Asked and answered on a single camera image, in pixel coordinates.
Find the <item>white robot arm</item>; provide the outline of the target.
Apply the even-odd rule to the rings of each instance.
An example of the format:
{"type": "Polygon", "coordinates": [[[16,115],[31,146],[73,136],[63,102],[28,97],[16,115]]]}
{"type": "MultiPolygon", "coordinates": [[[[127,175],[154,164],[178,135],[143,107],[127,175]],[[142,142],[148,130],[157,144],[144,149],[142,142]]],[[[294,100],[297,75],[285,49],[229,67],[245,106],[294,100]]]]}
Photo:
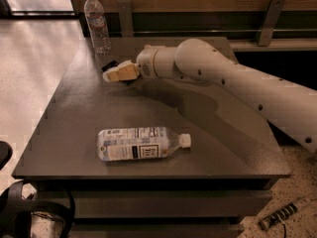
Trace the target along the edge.
{"type": "Polygon", "coordinates": [[[176,47],[146,45],[135,61],[105,69],[107,82],[172,79],[215,83],[303,146],[317,152],[317,92],[226,58],[212,45],[188,39],[176,47]]]}

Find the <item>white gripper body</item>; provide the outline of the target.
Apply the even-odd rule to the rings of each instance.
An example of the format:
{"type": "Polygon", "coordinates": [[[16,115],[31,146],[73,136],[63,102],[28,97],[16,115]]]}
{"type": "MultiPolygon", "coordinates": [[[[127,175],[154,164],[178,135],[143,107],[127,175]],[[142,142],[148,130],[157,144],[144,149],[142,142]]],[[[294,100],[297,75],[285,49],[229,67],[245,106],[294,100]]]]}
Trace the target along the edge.
{"type": "Polygon", "coordinates": [[[161,52],[165,46],[145,45],[142,51],[137,55],[137,65],[139,72],[144,78],[162,78],[161,52]]]}

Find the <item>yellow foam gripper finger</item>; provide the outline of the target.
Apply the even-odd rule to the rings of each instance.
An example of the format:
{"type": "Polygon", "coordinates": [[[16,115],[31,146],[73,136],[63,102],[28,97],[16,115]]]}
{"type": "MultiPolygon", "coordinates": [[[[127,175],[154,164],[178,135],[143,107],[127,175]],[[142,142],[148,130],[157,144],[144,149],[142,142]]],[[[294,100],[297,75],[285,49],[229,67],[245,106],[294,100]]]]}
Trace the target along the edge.
{"type": "Polygon", "coordinates": [[[118,65],[106,70],[102,77],[106,82],[118,82],[134,80],[139,77],[140,73],[134,63],[118,65]]]}
{"type": "Polygon", "coordinates": [[[129,59],[129,60],[125,60],[121,63],[119,63],[118,65],[116,65],[115,67],[116,68],[121,68],[121,67],[126,67],[126,66],[129,66],[129,65],[133,65],[134,63],[129,59]]]}

